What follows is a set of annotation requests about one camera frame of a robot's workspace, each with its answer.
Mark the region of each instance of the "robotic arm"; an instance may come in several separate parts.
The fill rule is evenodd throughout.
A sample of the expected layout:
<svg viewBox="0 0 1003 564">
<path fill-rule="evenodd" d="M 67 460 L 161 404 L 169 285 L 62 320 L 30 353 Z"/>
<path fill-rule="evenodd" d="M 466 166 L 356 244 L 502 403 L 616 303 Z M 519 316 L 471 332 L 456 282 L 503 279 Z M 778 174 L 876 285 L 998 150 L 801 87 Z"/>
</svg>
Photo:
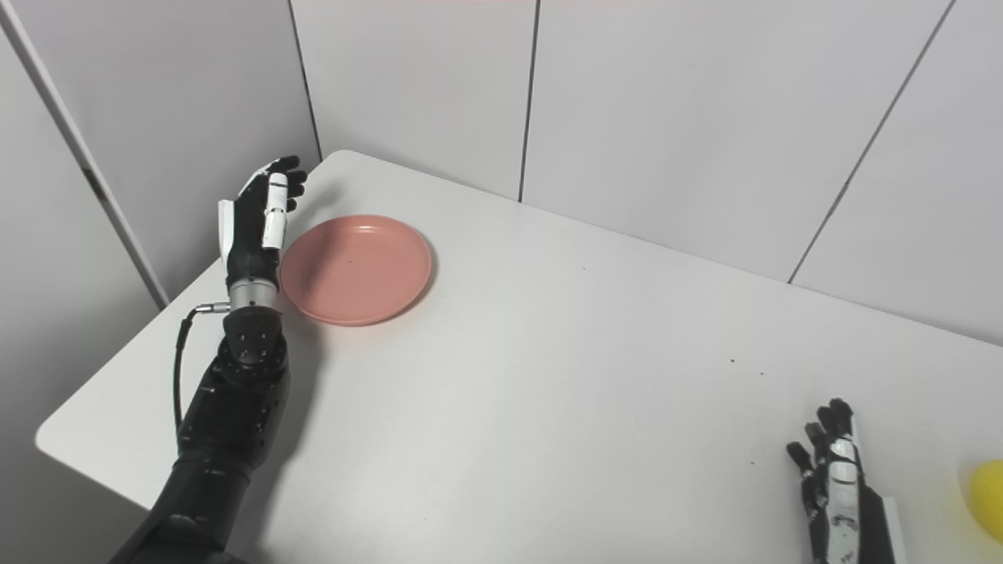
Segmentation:
<svg viewBox="0 0 1003 564">
<path fill-rule="evenodd" d="M 801 473 L 812 564 L 905 564 L 902 531 L 891 499 L 865 480 L 854 411 L 840 398 L 804 426 L 813 455 L 800 443 L 787 454 Z"/>
<path fill-rule="evenodd" d="M 109 564 L 246 564 L 226 546 L 289 391 L 286 340 L 274 304 L 286 213 L 296 209 L 307 178 L 298 166 L 297 157 L 274 161 L 251 177 L 236 201 L 220 203 L 230 303 L 204 309 L 230 311 L 224 338 L 188 413 L 184 419 L 177 413 L 179 457 L 163 491 Z"/>
</svg>

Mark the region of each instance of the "cable connector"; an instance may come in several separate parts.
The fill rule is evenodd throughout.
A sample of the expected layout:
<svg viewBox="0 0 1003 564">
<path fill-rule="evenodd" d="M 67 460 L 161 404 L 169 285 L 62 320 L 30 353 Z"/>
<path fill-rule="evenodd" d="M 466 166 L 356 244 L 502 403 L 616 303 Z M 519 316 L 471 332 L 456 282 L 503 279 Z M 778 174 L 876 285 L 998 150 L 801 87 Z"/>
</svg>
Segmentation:
<svg viewBox="0 0 1003 564">
<path fill-rule="evenodd" d="M 227 313 L 230 311 L 230 302 L 213 302 L 197 305 L 196 313 Z"/>
</svg>

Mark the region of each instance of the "pink plate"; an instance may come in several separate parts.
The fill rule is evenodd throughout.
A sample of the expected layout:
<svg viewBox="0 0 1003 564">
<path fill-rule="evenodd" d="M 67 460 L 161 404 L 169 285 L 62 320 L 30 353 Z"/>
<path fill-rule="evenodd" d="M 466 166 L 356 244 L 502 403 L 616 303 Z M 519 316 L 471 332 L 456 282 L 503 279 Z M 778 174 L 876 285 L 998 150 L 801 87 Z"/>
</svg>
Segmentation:
<svg viewBox="0 0 1003 564">
<path fill-rule="evenodd" d="M 297 239 L 279 278 L 289 300 L 310 317 L 367 325 L 410 305 L 431 270 L 428 245 L 410 226 L 383 216 L 345 216 Z"/>
</svg>

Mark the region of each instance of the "white wall panel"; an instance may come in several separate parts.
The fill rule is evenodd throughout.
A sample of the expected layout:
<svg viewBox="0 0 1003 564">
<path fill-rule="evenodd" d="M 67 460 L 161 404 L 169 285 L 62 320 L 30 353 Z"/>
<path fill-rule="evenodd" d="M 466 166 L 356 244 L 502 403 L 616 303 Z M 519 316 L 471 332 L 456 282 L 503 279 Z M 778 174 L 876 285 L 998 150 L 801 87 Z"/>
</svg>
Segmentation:
<svg viewBox="0 0 1003 564">
<path fill-rule="evenodd" d="M 535 2 L 293 0 L 320 136 L 515 199 Z"/>
<path fill-rule="evenodd" d="M 524 202 L 785 281 L 947 4 L 545 0 Z"/>
<path fill-rule="evenodd" d="M 1003 344 L 1003 4 L 961 0 L 794 283 Z"/>
<path fill-rule="evenodd" d="M 318 155 L 286 0 L 11 0 L 172 297 L 219 254 L 216 201 Z"/>
<path fill-rule="evenodd" d="M 0 170 L 0 560 L 104 562 L 141 513 L 35 432 L 156 307 L 2 31 Z M 170 386 L 171 367 L 136 377 Z"/>
</svg>

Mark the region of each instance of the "yellow ball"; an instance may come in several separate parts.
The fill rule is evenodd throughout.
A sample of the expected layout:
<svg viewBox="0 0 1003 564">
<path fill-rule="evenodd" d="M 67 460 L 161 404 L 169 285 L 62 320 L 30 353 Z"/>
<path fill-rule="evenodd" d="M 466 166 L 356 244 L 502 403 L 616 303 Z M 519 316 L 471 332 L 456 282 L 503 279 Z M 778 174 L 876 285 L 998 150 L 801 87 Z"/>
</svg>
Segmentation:
<svg viewBox="0 0 1003 564">
<path fill-rule="evenodd" d="M 975 469 L 969 488 L 975 520 L 1003 542 L 1003 461 L 989 461 Z"/>
</svg>

